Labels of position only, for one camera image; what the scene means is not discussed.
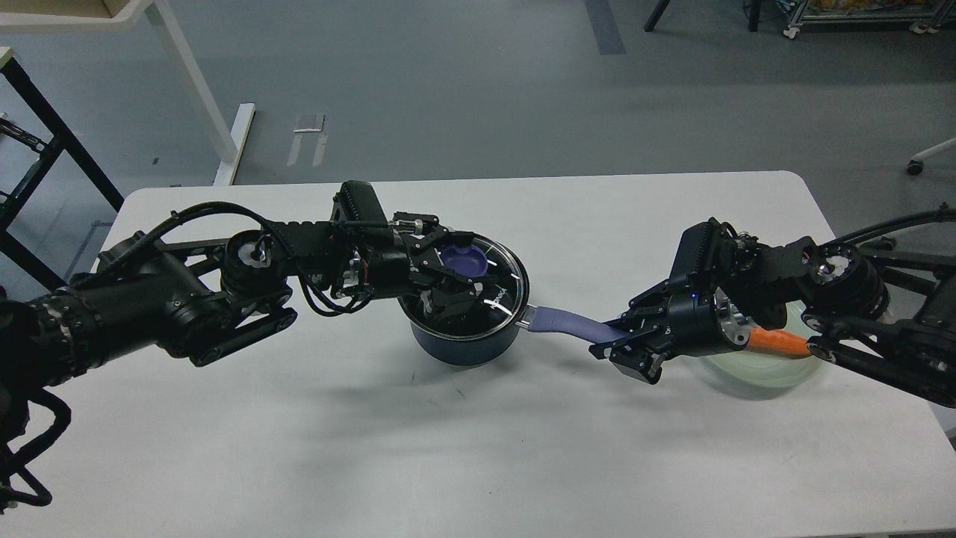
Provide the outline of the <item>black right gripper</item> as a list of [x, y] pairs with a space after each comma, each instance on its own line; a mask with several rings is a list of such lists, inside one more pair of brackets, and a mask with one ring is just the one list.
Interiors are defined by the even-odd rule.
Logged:
[[665, 334], [657, 350], [626, 333], [591, 344], [597, 360], [606, 359], [622, 374], [648, 385], [659, 382], [670, 356], [714, 356], [744, 350], [750, 343], [751, 318], [741, 313], [723, 290], [670, 291], [664, 279], [628, 302], [628, 309], [605, 321], [626, 333]]

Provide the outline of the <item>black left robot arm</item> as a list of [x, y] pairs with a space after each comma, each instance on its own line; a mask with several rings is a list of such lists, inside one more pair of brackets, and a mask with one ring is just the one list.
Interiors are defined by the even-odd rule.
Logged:
[[495, 281], [473, 232], [439, 217], [386, 217], [372, 184], [348, 181], [325, 221], [280, 222], [235, 203], [192, 205], [99, 254], [96, 271], [30, 302], [2, 303], [2, 508], [51, 504], [27, 466], [72, 412], [50, 388], [157, 345], [209, 365], [286, 330], [288, 280], [325, 318], [372, 300], [436, 294], [427, 312], [465, 313]]

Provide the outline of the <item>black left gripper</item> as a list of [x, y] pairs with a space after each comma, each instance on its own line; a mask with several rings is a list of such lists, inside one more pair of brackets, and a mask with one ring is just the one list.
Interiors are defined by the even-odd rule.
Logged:
[[474, 232], [437, 229], [439, 224], [437, 215], [417, 212], [345, 222], [362, 261], [363, 289], [376, 297], [413, 294], [412, 317], [422, 324], [454, 324], [487, 310], [476, 283], [468, 279], [416, 282], [417, 271], [476, 270]]

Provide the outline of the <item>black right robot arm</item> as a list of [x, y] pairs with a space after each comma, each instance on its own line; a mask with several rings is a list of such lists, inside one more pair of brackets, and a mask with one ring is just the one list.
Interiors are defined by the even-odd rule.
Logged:
[[953, 220], [943, 205], [772, 247], [710, 218], [683, 232], [668, 278], [632, 297], [589, 351], [654, 385], [665, 361], [744, 350], [753, 326], [781, 330], [800, 302], [810, 354], [952, 408], [954, 258], [898, 251], [887, 234]]

